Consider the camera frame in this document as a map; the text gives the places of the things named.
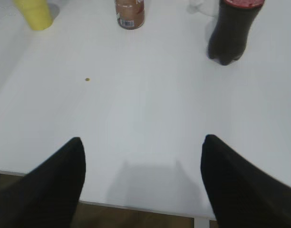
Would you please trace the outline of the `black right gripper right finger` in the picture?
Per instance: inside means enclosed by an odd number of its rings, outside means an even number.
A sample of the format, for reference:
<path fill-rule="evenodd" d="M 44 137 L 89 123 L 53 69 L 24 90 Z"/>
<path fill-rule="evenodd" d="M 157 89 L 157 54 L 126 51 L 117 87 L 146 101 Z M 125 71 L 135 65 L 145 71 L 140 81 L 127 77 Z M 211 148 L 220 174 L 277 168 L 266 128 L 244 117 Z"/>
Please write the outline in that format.
<path fill-rule="evenodd" d="M 200 170 L 219 227 L 291 228 L 291 187 L 213 134 L 202 145 Z"/>

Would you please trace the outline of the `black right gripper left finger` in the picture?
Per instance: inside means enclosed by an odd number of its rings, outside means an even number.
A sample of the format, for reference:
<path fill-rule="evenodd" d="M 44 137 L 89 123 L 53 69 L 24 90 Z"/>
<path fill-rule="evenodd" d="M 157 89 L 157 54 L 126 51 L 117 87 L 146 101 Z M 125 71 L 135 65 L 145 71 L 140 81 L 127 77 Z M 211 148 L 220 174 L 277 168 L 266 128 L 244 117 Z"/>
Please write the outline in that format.
<path fill-rule="evenodd" d="M 79 137 L 19 181 L 0 190 L 0 228 L 68 228 L 85 182 Z"/>

